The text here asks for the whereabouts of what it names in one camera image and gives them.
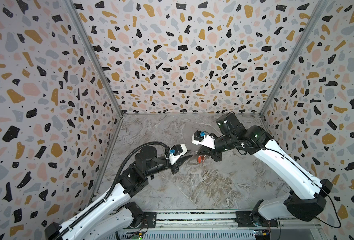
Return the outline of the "metal keyring plate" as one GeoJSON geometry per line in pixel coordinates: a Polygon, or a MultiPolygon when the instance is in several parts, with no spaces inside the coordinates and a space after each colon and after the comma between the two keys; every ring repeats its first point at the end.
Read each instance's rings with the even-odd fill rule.
{"type": "Polygon", "coordinates": [[[197,163],[198,156],[204,156],[205,161],[210,158],[210,156],[208,156],[208,155],[194,154],[194,155],[192,155],[192,157],[189,160],[187,160],[187,165],[189,165],[189,166],[203,165],[205,161],[201,164],[197,163]]]}

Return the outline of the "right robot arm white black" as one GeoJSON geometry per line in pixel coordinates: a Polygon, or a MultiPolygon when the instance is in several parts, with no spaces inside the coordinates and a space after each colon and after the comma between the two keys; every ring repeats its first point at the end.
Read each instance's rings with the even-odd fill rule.
{"type": "Polygon", "coordinates": [[[315,219],[323,212],[326,197],[333,184],[319,179],[295,162],[260,126],[246,129],[235,113],[230,112],[216,120],[222,135],[196,131],[192,143],[200,145],[198,155],[220,162],[223,153],[236,149],[264,162],[290,187],[290,192],[272,200],[260,200],[250,218],[255,225],[274,218],[294,217],[304,222],[315,219]]]}

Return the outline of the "red key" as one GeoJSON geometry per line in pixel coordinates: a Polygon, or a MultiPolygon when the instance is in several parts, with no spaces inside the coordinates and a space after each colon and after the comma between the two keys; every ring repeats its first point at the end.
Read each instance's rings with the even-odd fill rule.
{"type": "Polygon", "coordinates": [[[197,160],[197,163],[198,164],[201,164],[205,161],[205,157],[204,156],[198,156],[198,160],[197,160]]]}

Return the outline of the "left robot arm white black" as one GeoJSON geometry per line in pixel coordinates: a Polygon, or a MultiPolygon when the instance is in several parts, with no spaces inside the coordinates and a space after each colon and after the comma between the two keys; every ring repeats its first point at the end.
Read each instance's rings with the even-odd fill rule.
{"type": "Polygon", "coordinates": [[[125,228],[142,227],[150,222],[132,198],[149,183],[149,178],[165,170],[173,174],[192,157],[186,145],[168,147],[161,142],[145,143],[123,160],[111,187],[80,213],[45,229],[47,240],[102,240],[125,228]]]}

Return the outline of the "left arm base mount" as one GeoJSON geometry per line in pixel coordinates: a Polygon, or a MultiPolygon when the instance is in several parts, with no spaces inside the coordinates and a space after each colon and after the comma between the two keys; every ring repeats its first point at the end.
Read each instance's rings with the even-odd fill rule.
{"type": "Polygon", "coordinates": [[[124,228],[154,229],[156,227],[157,212],[144,211],[135,202],[129,202],[118,208],[114,216],[117,218],[123,216],[130,220],[124,228]]]}

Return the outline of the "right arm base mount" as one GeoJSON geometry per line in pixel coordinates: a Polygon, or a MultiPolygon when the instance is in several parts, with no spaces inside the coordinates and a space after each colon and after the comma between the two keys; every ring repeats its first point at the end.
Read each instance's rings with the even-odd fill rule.
{"type": "Polygon", "coordinates": [[[266,220],[258,210],[263,200],[257,202],[251,211],[236,211],[236,223],[239,228],[278,227],[277,220],[266,220]]]}

